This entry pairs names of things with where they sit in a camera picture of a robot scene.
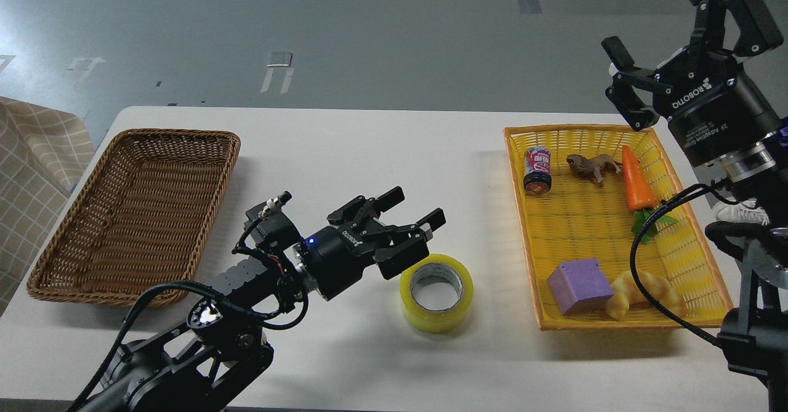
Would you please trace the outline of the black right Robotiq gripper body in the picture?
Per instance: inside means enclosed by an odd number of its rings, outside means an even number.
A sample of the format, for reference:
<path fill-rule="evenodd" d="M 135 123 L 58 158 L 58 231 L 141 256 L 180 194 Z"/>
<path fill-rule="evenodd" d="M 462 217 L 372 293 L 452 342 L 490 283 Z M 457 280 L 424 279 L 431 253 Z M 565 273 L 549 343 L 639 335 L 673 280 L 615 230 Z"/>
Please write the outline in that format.
<path fill-rule="evenodd" d="M 655 95 L 653 107 L 666 118 L 693 167 L 743 149 L 782 128 L 782 120 L 731 50 L 704 52 L 692 65 L 682 48 L 656 69 L 672 90 Z"/>

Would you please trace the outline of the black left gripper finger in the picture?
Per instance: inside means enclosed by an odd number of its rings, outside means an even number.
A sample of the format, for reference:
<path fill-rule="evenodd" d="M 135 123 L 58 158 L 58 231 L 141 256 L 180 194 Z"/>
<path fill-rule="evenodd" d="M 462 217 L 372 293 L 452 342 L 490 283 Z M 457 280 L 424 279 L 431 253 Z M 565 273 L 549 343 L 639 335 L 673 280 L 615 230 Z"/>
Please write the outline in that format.
<path fill-rule="evenodd" d="M 374 263 L 382 277 L 391 280 L 428 257 L 427 243 L 445 223 L 444 210 L 436 208 L 414 223 L 385 227 L 383 242 L 374 252 Z"/>
<path fill-rule="evenodd" d="M 401 187 L 391 188 L 377 198 L 366 198 L 363 195 L 337 208 L 327 215 L 329 225 L 340 227 L 349 224 L 351 227 L 362 227 L 369 219 L 376 219 L 383 212 L 397 206 L 405 199 Z"/>

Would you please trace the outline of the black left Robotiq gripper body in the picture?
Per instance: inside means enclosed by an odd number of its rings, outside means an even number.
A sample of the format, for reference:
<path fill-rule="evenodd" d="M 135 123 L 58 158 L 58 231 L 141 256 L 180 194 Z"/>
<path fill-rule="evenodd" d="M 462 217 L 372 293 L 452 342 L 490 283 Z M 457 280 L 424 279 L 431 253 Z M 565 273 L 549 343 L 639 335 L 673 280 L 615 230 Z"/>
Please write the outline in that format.
<path fill-rule="evenodd" d="M 385 224 L 328 226 L 299 244 L 304 278 L 329 302 L 360 281 L 363 272 L 376 264 L 385 278 L 392 257 L 392 238 Z"/>

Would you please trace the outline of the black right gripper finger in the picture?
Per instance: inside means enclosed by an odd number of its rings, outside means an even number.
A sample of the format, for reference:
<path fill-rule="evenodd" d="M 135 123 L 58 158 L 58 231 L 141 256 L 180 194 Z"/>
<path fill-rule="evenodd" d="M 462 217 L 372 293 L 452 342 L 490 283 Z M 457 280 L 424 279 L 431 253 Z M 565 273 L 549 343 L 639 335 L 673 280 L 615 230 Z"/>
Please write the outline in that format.
<path fill-rule="evenodd" d="M 672 92 L 672 86 L 656 80 L 655 71 L 637 67 L 618 36 L 602 39 L 600 45 L 614 67 L 613 83 L 605 90 L 605 96 L 634 131 L 655 126 L 661 115 L 652 105 L 646 105 L 636 91 L 666 97 Z"/>
<path fill-rule="evenodd" d="M 693 31 L 686 47 L 692 59 L 711 52 L 749 58 L 770 52 L 784 44 L 765 0 L 689 0 L 697 9 Z M 732 48 L 723 47 L 726 17 L 738 28 Z"/>

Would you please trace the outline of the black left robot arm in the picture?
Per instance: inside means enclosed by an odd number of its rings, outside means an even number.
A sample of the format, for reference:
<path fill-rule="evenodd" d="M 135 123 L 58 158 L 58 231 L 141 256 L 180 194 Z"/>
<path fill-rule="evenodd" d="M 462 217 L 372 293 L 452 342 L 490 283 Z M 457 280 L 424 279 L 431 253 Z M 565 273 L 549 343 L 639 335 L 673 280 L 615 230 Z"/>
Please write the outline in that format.
<path fill-rule="evenodd" d="M 357 196 L 327 217 L 312 235 L 299 233 L 283 208 L 284 192 L 247 211 L 233 253 L 244 259 L 208 283 L 158 284 L 138 297 L 95 375 L 71 411 L 220 411 L 273 361 L 265 331 L 296 327 L 309 295 L 324 300 L 360 281 L 376 266 L 386 280 L 428 257 L 442 227 L 436 208 L 418 221 L 388 225 L 380 216 L 404 200 L 401 187 L 377 198 Z M 199 296 L 184 320 L 162 333 L 124 342 L 138 317 L 160 294 Z"/>

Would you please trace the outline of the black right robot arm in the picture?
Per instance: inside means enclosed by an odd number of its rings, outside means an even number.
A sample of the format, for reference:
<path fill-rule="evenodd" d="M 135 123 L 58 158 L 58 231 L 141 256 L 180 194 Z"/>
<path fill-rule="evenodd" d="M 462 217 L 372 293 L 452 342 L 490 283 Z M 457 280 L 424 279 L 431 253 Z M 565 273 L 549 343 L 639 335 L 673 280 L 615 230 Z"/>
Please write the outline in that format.
<path fill-rule="evenodd" d="M 647 292 L 645 299 L 692 333 L 719 347 L 729 370 L 759 379 L 771 411 L 786 410 L 786 126 L 745 73 L 743 58 L 779 47 L 784 39 L 763 0 L 689 0 L 696 8 L 690 42 L 655 70 L 639 68 L 619 37 L 602 41 L 613 62 L 608 100 L 634 131 L 665 118 L 693 167 L 720 163 L 726 178 L 682 190 L 638 228 L 630 250 L 636 270 L 638 245 L 663 215 L 692 199 L 726 188 L 735 205 L 753 199 L 768 223 L 715 222 L 706 237 L 741 263 L 739 306 L 712 337 L 682 320 Z"/>

